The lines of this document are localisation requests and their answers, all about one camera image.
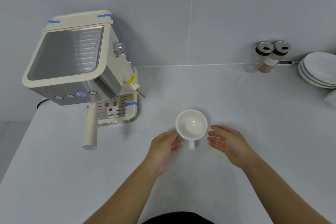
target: hand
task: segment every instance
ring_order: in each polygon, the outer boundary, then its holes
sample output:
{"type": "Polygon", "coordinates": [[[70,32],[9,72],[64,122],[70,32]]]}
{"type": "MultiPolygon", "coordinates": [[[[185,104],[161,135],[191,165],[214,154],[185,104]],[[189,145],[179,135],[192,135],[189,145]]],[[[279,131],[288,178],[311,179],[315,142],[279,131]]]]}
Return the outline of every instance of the hand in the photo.
{"type": "Polygon", "coordinates": [[[160,176],[165,171],[167,160],[178,152],[180,144],[175,131],[164,132],[152,140],[144,162],[160,176]]]}
{"type": "Polygon", "coordinates": [[[242,134],[228,126],[212,125],[208,132],[209,145],[223,152],[236,167],[243,169],[247,157],[254,153],[242,134]]]}

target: jar lid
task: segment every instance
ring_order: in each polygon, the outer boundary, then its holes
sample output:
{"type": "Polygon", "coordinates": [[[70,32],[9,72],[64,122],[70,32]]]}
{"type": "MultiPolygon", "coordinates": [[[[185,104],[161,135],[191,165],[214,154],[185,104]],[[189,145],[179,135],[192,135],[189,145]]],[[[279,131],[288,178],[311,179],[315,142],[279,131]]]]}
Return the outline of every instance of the jar lid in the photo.
{"type": "Polygon", "coordinates": [[[255,51],[261,56],[268,56],[274,51],[274,45],[270,42],[260,42],[258,43],[255,51]]]}
{"type": "Polygon", "coordinates": [[[292,48],[292,46],[285,41],[278,41],[274,43],[273,53],[278,56],[285,56],[292,48]]]}

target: power cord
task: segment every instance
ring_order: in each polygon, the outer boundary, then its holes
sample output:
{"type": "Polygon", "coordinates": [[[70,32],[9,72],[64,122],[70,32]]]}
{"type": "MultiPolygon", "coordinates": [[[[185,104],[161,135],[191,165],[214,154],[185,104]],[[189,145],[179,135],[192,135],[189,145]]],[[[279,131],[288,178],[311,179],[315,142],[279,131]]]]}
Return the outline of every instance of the power cord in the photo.
{"type": "Polygon", "coordinates": [[[42,100],[40,103],[37,104],[36,109],[39,109],[40,105],[41,105],[42,103],[44,103],[45,101],[48,101],[48,100],[49,100],[49,99],[44,99],[44,100],[42,100]]]}

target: tile grout line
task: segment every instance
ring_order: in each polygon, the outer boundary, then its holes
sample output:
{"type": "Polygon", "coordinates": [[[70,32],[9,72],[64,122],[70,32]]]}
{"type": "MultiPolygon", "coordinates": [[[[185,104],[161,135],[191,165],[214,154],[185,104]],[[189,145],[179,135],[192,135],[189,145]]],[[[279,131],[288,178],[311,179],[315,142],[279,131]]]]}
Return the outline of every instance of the tile grout line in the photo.
{"type": "Polygon", "coordinates": [[[135,66],[138,67],[191,67],[191,66],[218,66],[218,65],[244,65],[246,63],[227,63],[227,64],[197,64],[197,65],[165,65],[165,66],[135,66]]]}
{"type": "Polygon", "coordinates": [[[188,33],[188,47],[187,47],[187,64],[188,65],[188,54],[189,54],[189,42],[190,42],[190,29],[191,29],[191,13],[193,11],[193,0],[191,0],[190,6],[190,21],[189,21],[189,33],[188,33]]]}

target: stainless steel panel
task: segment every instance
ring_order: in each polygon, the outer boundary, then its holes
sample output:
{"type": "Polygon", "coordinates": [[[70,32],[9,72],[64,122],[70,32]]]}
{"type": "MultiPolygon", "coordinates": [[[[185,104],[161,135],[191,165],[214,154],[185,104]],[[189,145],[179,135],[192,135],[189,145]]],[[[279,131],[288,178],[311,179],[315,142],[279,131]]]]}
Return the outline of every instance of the stainless steel panel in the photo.
{"type": "Polygon", "coordinates": [[[99,77],[90,81],[37,87],[31,88],[31,90],[59,105],[71,105],[112,99],[120,93],[121,88],[122,86],[111,70],[106,67],[99,77]],[[95,91],[97,94],[89,94],[90,91],[95,91]],[[80,96],[82,94],[78,95],[78,93],[84,93],[85,96],[82,97],[80,96]],[[75,97],[69,98],[67,95],[74,95],[75,97]],[[63,99],[56,99],[55,96],[61,96],[63,99]]]}
{"type": "Polygon", "coordinates": [[[47,33],[28,73],[31,81],[89,73],[99,62],[104,26],[47,33]]]}

